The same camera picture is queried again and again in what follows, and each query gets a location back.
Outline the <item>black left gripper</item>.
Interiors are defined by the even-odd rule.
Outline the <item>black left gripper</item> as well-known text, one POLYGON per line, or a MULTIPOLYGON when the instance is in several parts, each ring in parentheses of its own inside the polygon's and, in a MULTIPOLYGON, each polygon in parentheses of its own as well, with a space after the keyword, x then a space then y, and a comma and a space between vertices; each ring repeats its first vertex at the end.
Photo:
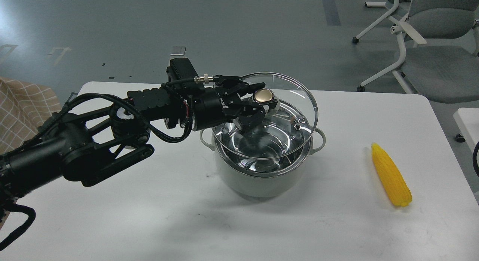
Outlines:
POLYGON ((234 121, 238 132, 243 134, 270 121, 280 107, 278 99, 249 101, 240 111, 241 97, 265 89, 263 82, 250 84, 243 77, 216 75, 214 85, 193 96, 193 131, 234 121))

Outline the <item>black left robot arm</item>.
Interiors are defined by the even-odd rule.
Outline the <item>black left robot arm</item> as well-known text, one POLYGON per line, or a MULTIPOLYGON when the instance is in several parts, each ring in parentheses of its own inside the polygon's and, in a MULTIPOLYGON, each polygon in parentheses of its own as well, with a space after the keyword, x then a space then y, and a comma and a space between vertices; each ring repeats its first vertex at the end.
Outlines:
POLYGON ((198 75, 188 58, 173 58, 168 81, 158 88, 129 91, 126 98, 86 93, 65 103, 38 134, 1 155, 1 216, 23 213, 27 220, 1 242, 1 250, 26 232, 36 218, 19 198, 64 177, 91 187, 147 159, 151 134, 166 143, 192 131, 235 123, 241 131, 258 126, 279 101, 264 83, 238 76, 198 75))

